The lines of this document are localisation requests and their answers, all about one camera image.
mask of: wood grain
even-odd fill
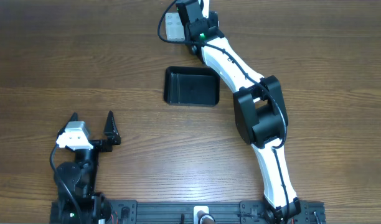
[[[97,180],[109,198],[262,198],[223,82],[213,108],[162,100],[168,66],[202,66],[157,38],[168,4],[0,0],[0,222],[48,222],[57,199],[49,153],[74,111],[93,138],[115,113],[122,145],[100,156]],[[246,63],[281,81],[299,197],[325,202],[328,223],[381,223],[381,1],[221,0],[211,9]],[[55,160],[72,158],[59,151]]]

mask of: brown tabletop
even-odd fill
[[[158,39],[169,3],[0,0],[0,222],[49,221],[57,199],[49,154],[74,111],[94,139],[115,113],[122,144],[100,155],[96,183],[108,198],[262,199],[225,83],[215,107],[162,99],[168,66],[203,66]],[[236,53],[282,84],[299,198],[325,202],[328,223],[381,223],[381,1],[212,0],[210,8]],[[72,159],[59,150],[55,163]]]

